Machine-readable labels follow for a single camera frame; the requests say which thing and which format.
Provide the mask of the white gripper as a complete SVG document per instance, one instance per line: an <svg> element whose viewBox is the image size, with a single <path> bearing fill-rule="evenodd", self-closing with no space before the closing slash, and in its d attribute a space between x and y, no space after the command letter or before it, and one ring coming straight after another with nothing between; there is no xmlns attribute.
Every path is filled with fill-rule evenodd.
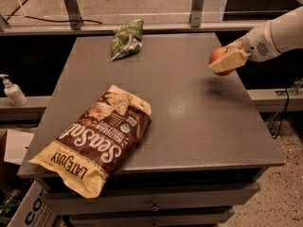
<svg viewBox="0 0 303 227"><path fill-rule="evenodd" d="M254 27L244 37L228 44L226 48L228 50L225 55L209 64L214 74L242 67L248 59L262 62L280 55L272 38L270 22Z"/></svg>

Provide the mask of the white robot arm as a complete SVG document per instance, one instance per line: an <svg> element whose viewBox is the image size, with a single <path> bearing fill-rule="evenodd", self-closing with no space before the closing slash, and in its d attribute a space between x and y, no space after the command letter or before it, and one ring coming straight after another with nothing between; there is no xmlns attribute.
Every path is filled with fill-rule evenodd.
<svg viewBox="0 0 303 227"><path fill-rule="evenodd" d="M303 48L303 7L255 26L244 36L223 47L209 58L209 68L216 75L227 75L248 60L268 61L282 53Z"/></svg>

